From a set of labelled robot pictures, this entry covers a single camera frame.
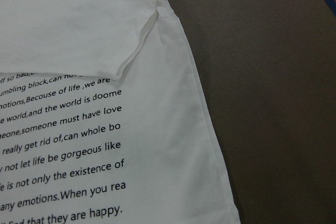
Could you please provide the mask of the white long-sleeve printed shirt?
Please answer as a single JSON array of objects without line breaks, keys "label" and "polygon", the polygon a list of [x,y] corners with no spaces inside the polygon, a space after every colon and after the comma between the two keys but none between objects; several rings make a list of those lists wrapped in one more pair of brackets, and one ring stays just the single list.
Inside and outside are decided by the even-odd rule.
[{"label": "white long-sleeve printed shirt", "polygon": [[1,223],[239,223],[167,0],[1,0]]}]

